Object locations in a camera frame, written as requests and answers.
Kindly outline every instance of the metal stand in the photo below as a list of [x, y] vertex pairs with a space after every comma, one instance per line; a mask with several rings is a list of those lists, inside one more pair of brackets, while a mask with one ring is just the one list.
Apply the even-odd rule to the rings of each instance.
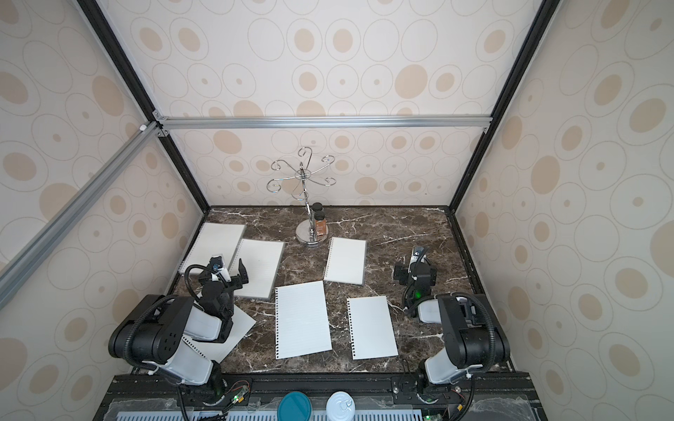
[[[302, 161], [299, 163], [299, 169], [296, 170], [292, 165], [290, 165], [286, 160], [276, 160], [272, 162], [272, 170], [278, 171], [281, 169], [280, 163], [283, 162], [286, 164], [291, 170], [295, 172], [295, 175], [290, 176], [290, 177], [284, 177], [281, 179], [272, 179], [269, 180], [267, 183], [267, 190], [269, 190], [271, 193], [278, 193], [281, 190], [281, 181], [284, 180], [299, 180], [301, 183], [298, 183], [295, 189], [293, 189], [293, 192], [290, 194], [293, 196], [293, 199], [304, 202], [304, 206], [307, 210], [307, 215], [309, 216], [309, 219], [304, 220], [299, 223], [297, 228], [295, 229], [295, 236], [297, 237], [297, 240], [307, 246], [307, 247], [316, 247], [317, 245], [321, 244], [323, 241], [327, 239], [329, 236], [329, 232], [326, 229], [326, 233], [324, 235], [318, 235], [316, 232], [316, 222], [313, 218], [313, 211], [311, 210], [311, 206], [309, 204], [309, 194], [307, 193], [307, 181], [311, 181], [312, 183], [318, 184], [319, 186], [334, 186], [335, 179], [332, 177], [325, 177], [322, 179], [322, 183], [319, 183], [317, 181], [311, 180], [311, 176], [320, 170], [323, 170], [327, 167], [329, 167], [334, 161], [335, 157], [332, 155], [325, 155], [323, 158], [321, 158], [321, 162], [327, 162], [327, 164], [323, 165], [321, 168], [318, 168], [315, 171], [310, 171], [308, 169], [309, 164], [311, 163], [311, 157], [313, 156], [313, 151], [311, 148], [305, 146], [304, 148], [301, 148], [298, 152], [297, 155], [302, 158], [304, 157], [307, 152], [309, 152], [309, 159], [307, 160], [307, 164], [304, 165]], [[302, 191], [299, 191], [297, 194], [295, 194], [295, 191], [299, 190], [300, 185], [302, 186]]]

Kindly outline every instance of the patterned wallpaper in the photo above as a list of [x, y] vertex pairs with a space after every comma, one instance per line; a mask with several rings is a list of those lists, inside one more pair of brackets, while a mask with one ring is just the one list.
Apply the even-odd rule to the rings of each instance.
[[0, 310], [0, 420], [91, 420], [112, 377], [110, 334], [166, 291], [202, 216], [152, 141]]
[[400, 129], [237, 129], [174, 131], [173, 138], [211, 205], [300, 205], [290, 195], [301, 192], [296, 179], [284, 181], [276, 194], [272, 178], [294, 175], [285, 159], [299, 167], [297, 152], [309, 146], [310, 170], [332, 177], [331, 187], [307, 183], [310, 200], [324, 205], [445, 205], [450, 202], [468, 164], [480, 127], [412, 127]]
[[568, 1], [458, 212], [552, 421], [674, 412], [674, 2]]
[[144, 121], [65, 0], [0, 1], [0, 269]]
[[489, 114], [540, 0], [99, 0], [167, 116]]

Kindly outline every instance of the notebook paper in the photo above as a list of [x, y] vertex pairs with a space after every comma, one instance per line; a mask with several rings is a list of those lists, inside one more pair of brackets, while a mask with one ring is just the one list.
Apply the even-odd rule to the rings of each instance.
[[332, 349], [323, 282], [276, 289], [276, 359]]
[[246, 333], [248, 333], [248, 331], [255, 325], [255, 319], [237, 306], [234, 306], [232, 322], [232, 331], [229, 333], [227, 340], [223, 344], [197, 341], [191, 341], [191, 343], [209, 360], [222, 362], [222, 360], [232, 352], [234, 347], [241, 342]]
[[349, 298], [346, 306], [354, 360], [398, 355], [385, 296]]
[[205, 266], [211, 257], [220, 254], [224, 264], [229, 266], [245, 228], [246, 225], [205, 222], [199, 230], [197, 240], [180, 266], [180, 273], [185, 273], [185, 268], [190, 265]]
[[332, 237], [330, 254], [323, 279], [333, 282], [363, 285], [365, 274], [365, 240]]
[[268, 300], [272, 295], [278, 264], [283, 254], [282, 241], [260, 241], [244, 238], [232, 259], [229, 274], [239, 274], [239, 259], [248, 272], [248, 283], [234, 291], [234, 296]]

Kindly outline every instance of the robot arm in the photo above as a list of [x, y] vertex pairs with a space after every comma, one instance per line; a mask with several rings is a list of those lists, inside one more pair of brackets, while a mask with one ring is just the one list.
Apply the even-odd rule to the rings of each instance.
[[[419, 319], [425, 323], [441, 323], [445, 342], [445, 347], [424, 363], [425, 378], [430, 383], [455, 383], [464, 376], [469, 377], [471, 371], [489, 369], [494, 362], [506, 361], [510, 356], [508, 339], [487, 297], [484, 294], [472, 297], [469, 300], [465, 296], [444, 294], [419, 305]], [[489, 324], [494, 339], [491, 345]]]
[[393, 279], [406, 285], [402, 297], [405, 314], [424, 323], [442, 325], [445, 347], [422, 362], [419, 393], [429, 386], [455, 383], [471, 372], [487, 371], [506, 361], [510, 345], [484, 294], [443, 294], [433, 297], [437, 270], [426, 258], [425, 247], [414, 247], [409, 267], [397, 263]]
[[[188, 281], [195, 268], [203, 270], [201, 296]], [[151, 375], [162, 374], [172, 383], [187, 385], [206, 405], [215, 404], [224, 396], [220, 365], [205, 358], [183, 334], [197, 342], [224, 343], [233, 325], [234, 291], [248, 283], [248, 275], [239, 260], [239, 274], [230, 276], [222, 256], [215, 256], [208, 266], [189, 266], [185, 283], [190, 297], [145, 296], [113, 332], [108, 351]]]

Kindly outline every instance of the marble tabletop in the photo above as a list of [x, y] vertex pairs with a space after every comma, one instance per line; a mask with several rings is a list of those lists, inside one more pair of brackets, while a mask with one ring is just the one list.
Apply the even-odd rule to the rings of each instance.
[[[236, 305], [257, 323], [223, 360], [227, 373], [347, 373], [400, 372], [405, 359], [411, 371], [420, 361], [442, 349], [440, 325], [409, 319], [401, 309], [404, 286], [392, 280], [397, 261], [409, 262], [412, 247], [430, 247], [429, 259], [437, 267], [434, 294], [471, 292], [452, 231], [443, 208], [438, 207], [326, 207], [331, 236], [367, 240], [363, 285], [325, 282], [332, 350], [277, 360], [275, 355], [274, 295], [271, 301], [237, 298]], [[285, 241], [275, 286], [300, 284], [323, 278], [329, 242], [310, 249], [295, 239], [295, 228], [306, 218], [303, 207], [219, 207], [207, 222], [246, 224], [243, 238]], [[175, 288], [187, 295], [183, 280]], [[388, 300], [399, 357], [353, 360], [348, 332], [346, 299], [385, 295]]]

